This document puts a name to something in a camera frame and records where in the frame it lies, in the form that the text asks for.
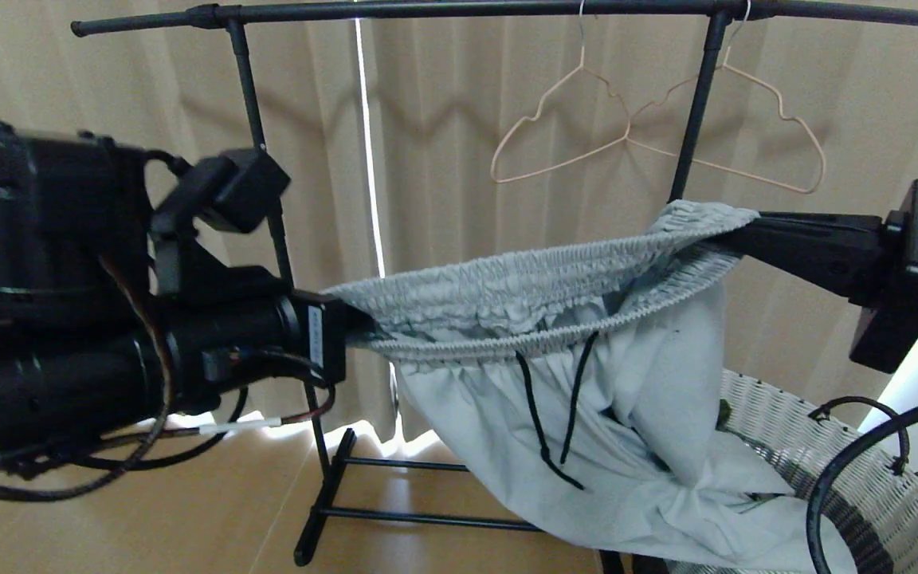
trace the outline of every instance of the woven basket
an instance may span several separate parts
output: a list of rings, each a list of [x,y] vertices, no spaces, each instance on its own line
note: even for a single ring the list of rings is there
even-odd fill
[[[745,375],[725,371],[721,396],[732,405],[728,428],[801,498],[809,498],[827,462],[859,436],[835,418],[818,424],[808,417],[815,404]],[[892,455],[871,448],[841,473],[824,508],[860,573],[918,574],[918,473],[907,468],[895,476],[892,462]],[[672,574],[737,572],[670,561],[668,568]]]

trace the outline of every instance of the basket handle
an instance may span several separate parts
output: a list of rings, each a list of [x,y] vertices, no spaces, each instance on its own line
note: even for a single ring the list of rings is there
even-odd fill
[[[831,408],[835,408],[838,404],[845,403],[863,403],[869,404],[871,407],[876,408],[881,413],[888,415],[890,418],[895,419],[899,414],[893,408],[886,406],[884,403],[878,403],[878,401],[873,399],[867,399],[867,397],[859,395],[851,396],[839,396],[837,399],[828,400],[827,403],[823,403],[822,406],[815,408],[815,410],[810,411],[809,417],[812,418],[817,424],[820,422],[826,421],[831,415]],[[908,429],[900,428],[899,429],[899,455],[895,457],[895,462],[892,462],[892,465],[888,466],[890,470],[895,474],[895,476],[901,476],[904,472],[904,466],[908,465]]]

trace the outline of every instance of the curtain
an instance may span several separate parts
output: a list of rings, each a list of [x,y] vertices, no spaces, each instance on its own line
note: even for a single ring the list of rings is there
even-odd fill
[[[69,32],[72,19],[196,3],[0,2],[1,119],[56,132],[91,128],[188,159],[250,145],[225,33],[164,29],[77,39]],[[706,25],[696,16],[586,16],[586,62],[638,108],[696,72]],[[299,287],[378,275],[368,186],[388,273],[633,235],[663,206],[674,159],[638,148],[610,149],[514,184],[488,177],[502,135],[579,60],[578,18],[365,21],[361,30],[372,181],[354,23],[247,26],[269,149],[294,178],[283,204]],[[687,199],[878,215],[899,206],[918,178],[918,29],[773,18],[747,22],[732,52],[733,65],[776,84],[787,112],[809,121],[826,147],[827,178],[816,194],[798,196],[693,166]],[[634,136],[677,150],[691,95],[692,86],[682,88],[667,105],[641,114]],[[542,120],[512,139],[499,175],[569,159],[626,126],[586,76],[543,110]],[[696,156],[800,186],[816,168],[802,132],[776,120],[773,98],[724,73],[715,77]],[[159,171],[149,175],[157,200],[172,182]],[[234,236],[200,227],[216,257],[274,270],[265,228]],[[816,403],[879,395],[888,377],[848,361],[852,305],[749,259],[726,283],[726,367]],[[266,414],[304,408],[295,382],[251,389],[253,407]],[[405,400],[400,408],[407,437],[426,429]],[[386,363],[351,353],[350,378],[339,386],[328,428],[367,419],[386,439],[394,417]],[[856,421],[857,412],[849,418]]]
[[[586,64],[640,108],[696,73],[706,25],[695,16],[586,16]],[[578,18],[370,21],[363,32],[388,273],[633,235],[667,199],[675,160],[624,145],[534,179],[489,178],[502,135],[579,61]],[[900,205],[918,178],[918,29],[773,18],[747,22],[733,46],[733,65],[781,88],[787,113],[823,142],[826,181],[801,196],[693,164],[687,199],[877,215]],[[691,97],[692,85],[642,113],[634,137],[677,151]],[[514,135],[498,175],[571,159],[624,128],[616,100],[579,75]],[[800,187],[817,166],[801,128],[777,120],[775,98],[724,72],[696,157]],[[879,395],[888,376],[848,361],[855,306],[750,259],[726,284],[726,367],[814,403]],[[407,436],[426,429],[405,400],[402,411]]]
[[[65,134],[88,128],[190,161],[250,146],[226,33],[164,29],[80,39],[69,32],[73,19],[194,4],[0,2],[0,119]],[[247,33],[269,152],[292,177],[283,208],[296,286],[316,291],[376,275],[353,22],[255,25]],[[172,185],[163,168],[152,168],[155,201]],[[277,271],[266,226],[248,236],[197,227],[201,243],[226,264]],[[325,424],[367,419],[380,436],[392,436],[385,360],[367,352],[351,352],[349,360],[350,378],[339,385]],[[266,415],[307,410],[296,381],[265,381],[250,392],[251,408]]]

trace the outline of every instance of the wire hanger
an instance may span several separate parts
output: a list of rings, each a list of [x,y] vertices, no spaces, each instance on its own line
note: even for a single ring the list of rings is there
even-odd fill
[[[628,108],[626,106],[626,101],[624,100],[624,98],[622,98],[622,95],[620,95],[619,93],[615,92],[612,89],[611,81],[608,81],[605,77],[598,75],[598,73],[593,72],[593,70],[588,69],[584,65],[584,56],[586,56],[586,46],[587,46],[586,32],[584,32],[584,29],[583,29],[583,5],[584,4],[586,4],[586,0],[582,0],[582,2],[580,2],[579,4],[579,18],[580,18],[580,21],[579,21],[579,33],[580,33],[579,65],[577,65],[575,69],[572,69],[572,72],[568,73],[565,77],[562,77],[561,80],[558,80],[557,83],[554,84],[554,86],[551,86],[550,88],[548,88],[547,91],[542,96],[540,96],[540,101],[538,102],[538,106],[536,106],[536,113],[533,114],[533,116],[520,117],[520,120],[516,121],[514,126],[510,128],[509,132],[505,134],[505,137],[502,138],[502,141],[500,141],[500,143],[498,144],[498,148],[495,149],[495,155],[494,157],[492,157],[492,160],[491,160],[491,178],[494,179],[495,183],[505,184],[505,183],[515,182],[515,181],[520,181],[520,179],[528,179],[528,178],[536,177],[537,175],[547,174],[548,171],[554,171],[554,170],[558,170],[558,168],[561,168],[561,167],[570,166],[571,164],[576,163],[576,161],[579,161],[581,159],[587,159],[587,157],[600,153],[615,145],[619,145],[619,143],[621,142],[627,142],[635,146],[639,146],[641,148],[648,149],[649,151],[652,151],[652,152],[660,153],[662,155],[667,155],[668,157],[678,157],[677,153],[667,151],[664,149],[660,149],[652,145],[649,145],[647,143],[630,138],[630,132],[631,130],[633,130],[633,120],[635,119],[635,117],[638,116],[638,114],[644,112],[644,110],[648,108],[660,108],[660,106],[664,105],[668,101],[668,99],[671,97],[671,94],[673,94],[675,90],[677,90],[678,88],[682,86],[685,86],[686,84],[692,83],[692,81],[695,81],[698,76],[692,76],[686,80],[679,81],[679,83],[675,84],[673,87],[668,88],[668,91],[665,92],[664,96],[660,98],[659,100],[652,100],[650,102],[647,102],[644,105],[642,105],[641,108],[635,110],[635,112],[629,113]],[[751,174],[749,173],[749,171],[736,170],[736,168],[734,167],[721,166],[721,164],[711,163],[711,161],[706,161],[703,159],[693,159],[692,161],[694,163],[700,164],[701,166],[713,167],[715,168],[715,170],[725,171],[725,173],[728,173],[728,174],[742,175],[742,177],[744,178],[754,179],[755,181],[773,185],[773,186],[776,186],[782,189],[786,189],[788,191],[793,191],[795,193],[801,193],[801,194],[813,193],[820,186],[821,182],[823,182],[824,175],[826,174],[826,171],[827,171],[827,156],[826,156],[826,153],[824,153],[824,149],[823,149],[823,146],[821,146],[820,141],[817,140],[816,135],[813,134],[813,131],[809,127],[809,124],[807,124],[806,121],[802,119],[802,117],[786,116],[786,114],[784,114],[784,95],[781,94],[781,91],[778,88],[768,84],[767,81],[763,81],[759,79],[758,77],[752,76],[750,75],[750,73],[743,72],[742,69],[738,69],[735,66],[730,65],[728,63],[728,58],[730,55],[732,55],[732,43],[735,42],[736,36],[739,35],[739,30],[743,28],[744,23],[749,22],[750,10],[752,7],[753,7],[753,2],[751,2],[751,0],[747,0],[746,14],[743,16],[743,21],[739,24],[739,26],[736,27],[735,30],[733,30],[732,35],[728,38],[728,43],[726,43],[725,48],[724,48],[724,59],[722,59],[720,65],[717,66],[717,69],[726,69],[730,73],[734,73],[736,76],[742,77],[744,80],[751,81],[757,86],[760,86],[761,88],[765,88],[765,90],[775,95],[775,98],[777,99],[777,114],[779,114],[779,119],[782,121],[794,121],[794,123],[800,124],[800,126],[802,127],[802,130],[806,132],[806,137],[810,139],[810,142],[813,144],[813,147],[816,149],[816,152],[820,160],[820,166],[819,166],[819,171],[817,173],[817,177],[816,179],[814,179],[813,185],[809,186],[808,188],[801,188],[801,187],[787,184],[784,182],[779,182],[777,181],[777,179],[765,178],[762,175]],[[543,103],[547,101],[547,98],[551,94],[553,94],[554,91],[557,91],[558,88],[560,88],[563,84],[565,84],[566,81],[571,79],[573,76],[576,75],[576,73],[579,73],[579,72],[589,73],[591,76],[596,77],[596,79],[604,83],[608,91],[608,97],[613,97],[613,98],[618,99],[619,103],[622,105],[623,112],[626,112],[626,131],[622,134],[622,137],[619,137],[615,141],[608,142],[598,148],[590,150],[587,153],[583,153],[583,155],[573,157],[573,159],[568,159],[568,160],[562,161],[562,163],[557,163],[555,164],[555,166],[545,167],[543,168],[543,170],[531,171],[531,173],[528,173],[528,174],[514,175],[511,178],[499,178],[497,175],[498,173],[496,173],[496,165],[498,164],[498,156],[500,155],[502,150],[505,148],[505,145],[507,144],[509,139],[512,137],[512,135],[516,131],[518,131],[518,128],[520,128],[522,124],[525,124],[528,121],[531,121],[532,123],[532,121],[539,120],[540,113],[542,113],[542,110],[543,110]]]
[[[547,88],[547,91],[543,92],[543,95],[540,96],[539,101],[536,102],[536,112],[533,113],[533,116],[520,117],[520,120],[513,124],[512,128],[510,128],[508,133],[505,134],[505,137],[502,138],[502,141],[499,142],[498,147],[495,148],[495,155],[491,158],[491,179],[494,179],[495,183],[507,184],[520,181],[520,179],[528,179],[536,177],[537,175],[547,174],[548,171],[554,171],[561,167],[570,166],[571,164],[576,163],[576,161],[587,159],[587,157],[601,153],[609,147],[619,145],[620,143],[627,141],[630,137],[630,130],[633,128],[633,121],[631,120],[630,108],[628,108],[628,105],[626,105],[626,99],[622,98],[622,94],[619,94],[614,90],[614,88],[612,88],[611,81],[609,81],[607,77],[603,77],[600,75],[600,73],[596,73],[594,70],[587,68],[587,32],[583,28],[583,7],[586,5],[586,3],[587,0],[580,0],[579,3],[579,65],[576,65],[575,68],[571,70],[571,72],[566,73],[566,75],[562,77],[561,80],[556,81],[553,86]],[[587,73],[587,75],[593,76],[598,81],[601,81],[608,92],[608,97],[617,99],[619,105],[622,106],[622,111],[626,114],[626,131],[622,134],[622,137],[610,141],[601,147],[595,148],[594,150],[588,151],[583,155],[573,157],[573,159],[568,159],[562,161],[562,163],[557,163],[555,166],[545,167],[543,170],[531,171],[531,173],[528,174],[514,175],[511,178],[499,178],[498,156],[502,154],[502,150],[505,149],[505,145],[509,143],[509,139],[512,138],[512,136],[520,130],[522,124],[526,124],[527,122],[535,123],[535,121],[539,120],[540,114],[543,113],[543,105],[545,102],[547,102],[547,98],[551,97],[551,94],[554,94],[556,91],[558,91],[558,88],[561,88],[566,83],[566,81],[571,80],[572,77],[580,72]]]

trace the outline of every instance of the clothes rack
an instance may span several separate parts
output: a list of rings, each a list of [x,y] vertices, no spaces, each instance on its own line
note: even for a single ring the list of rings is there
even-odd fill
[[[99,19],[99,21],[73,22],[70,29],[78,37],[96,33],[127,32],[134,29],[178,28],[193,26],[199,29],[225,29],[232,42],[233,55],[239,69],[241,90],[245,102],[247,120],[253,145],[266,149],[265,129],[261,120],[253,72],[250,66],[250,50],[245,25],[256,22],[316,22],[336,21],[352,18],[477,18],[477,16],[536,16],[583,14],[692,14],[709,18],[707,36],[704,39],[704,54],[700,59],[700,70],[696,87],[689,106],[685,133],[671,192],[668,201],[681,199],[689,179],[689,168],[696,152],[700,127],[704,120],[707,100],[713,84],[717,58],[724,43],[725,30],[736,19],[743,19],[747,12],[747,0],[369,0],[338,1],[298,4],[271,4],[256,6],[204,4],[181,12],[145,14],[126,18]],[[791,18],[838,19],[838,21],[878,22],[890,25],[918,26],[918,10],[903,8],[815,2],[806,0],[751,1],[750,21],[775,16]],[[285,228],[281,217],[281,205],[274,208],[269,218],[269,231],[277,255],[278,273],[290,285],[292,267],[285,243]],[[314,387],[304,384],[307,404],[311,410],[317,408]],[[318,419],[312,421],[314,440],[321,471],[324,473],[320,493],[310,516],[296,544],[294,558],[298,566],[305,566],[313,559],[324,531],[328,517],[369,519],[393,522],[423,524],[444,524],[471,526],[503,530],[536,531],[538,528],[526,522],[475,517],[433,515],[432,513],[395,513],[375,509],[353,509],[335,506],[335,495],[342,483],[349,465],[390,466],[390,468],[419,469],[427,471],[464,472],[466,466],[438,464],[438,462],[390,461],[382,458],[353,457],[356,434],[347,429],[335,452],[328,457],[324,442],[324,430]],[[601,562],[605,573],[622,572],[616,552],[601,551]],[[660,560],[639,560],[635,570],[655,571],[660,569]]]

